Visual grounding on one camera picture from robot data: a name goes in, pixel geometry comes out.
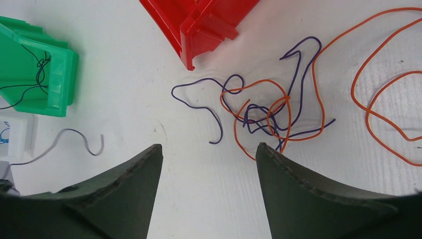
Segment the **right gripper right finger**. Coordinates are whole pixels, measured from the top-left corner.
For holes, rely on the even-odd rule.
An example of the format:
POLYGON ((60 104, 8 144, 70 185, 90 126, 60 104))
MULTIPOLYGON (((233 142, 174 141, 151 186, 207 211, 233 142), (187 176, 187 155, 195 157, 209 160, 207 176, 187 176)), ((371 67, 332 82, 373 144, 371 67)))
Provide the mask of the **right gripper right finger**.
POLYGON ((312 171, 265 143, 256 164, 274 239, 419 239, 422 194, 393 196, 312 171))

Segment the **green plastic bin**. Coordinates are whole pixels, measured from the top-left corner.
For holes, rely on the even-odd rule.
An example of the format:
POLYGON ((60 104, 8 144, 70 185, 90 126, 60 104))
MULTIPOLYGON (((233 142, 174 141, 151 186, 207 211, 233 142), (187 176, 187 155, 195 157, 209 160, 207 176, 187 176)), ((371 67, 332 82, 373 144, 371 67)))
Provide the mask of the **green plastic bin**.
POLYGON ((73 103, 79 55, 68 42, 23 20, 0 18, 2 110, 65 117, 73 103))

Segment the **clear plastic bin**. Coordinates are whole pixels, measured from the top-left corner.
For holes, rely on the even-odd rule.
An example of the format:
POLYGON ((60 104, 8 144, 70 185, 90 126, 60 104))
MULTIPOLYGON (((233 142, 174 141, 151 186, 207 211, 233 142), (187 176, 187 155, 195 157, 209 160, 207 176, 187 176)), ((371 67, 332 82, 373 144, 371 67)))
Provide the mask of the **clear plastic bin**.
POLYGON ((0 114, 0 159, 22 162, 32 144, 34 115, 15 111, 0 114))

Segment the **red plastic bin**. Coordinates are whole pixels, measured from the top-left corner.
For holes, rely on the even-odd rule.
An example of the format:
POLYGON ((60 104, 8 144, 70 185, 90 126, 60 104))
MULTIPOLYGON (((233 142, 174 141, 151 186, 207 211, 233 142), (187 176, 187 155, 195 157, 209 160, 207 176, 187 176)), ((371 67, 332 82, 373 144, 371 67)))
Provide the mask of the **red plastic bin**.
POLYGON ((193 59, 234 40, 258 0, 140 0, 187 70, 193 59))

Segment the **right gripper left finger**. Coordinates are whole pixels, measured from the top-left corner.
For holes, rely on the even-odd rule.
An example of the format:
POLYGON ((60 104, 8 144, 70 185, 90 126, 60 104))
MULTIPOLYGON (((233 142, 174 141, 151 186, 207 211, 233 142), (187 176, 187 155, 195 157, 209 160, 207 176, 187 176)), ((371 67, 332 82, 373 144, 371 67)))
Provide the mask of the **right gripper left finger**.
POLYGON ((130 160, 56 193, 0 195, 3 239, 144 239, 163 163, 154 144, 130 160))

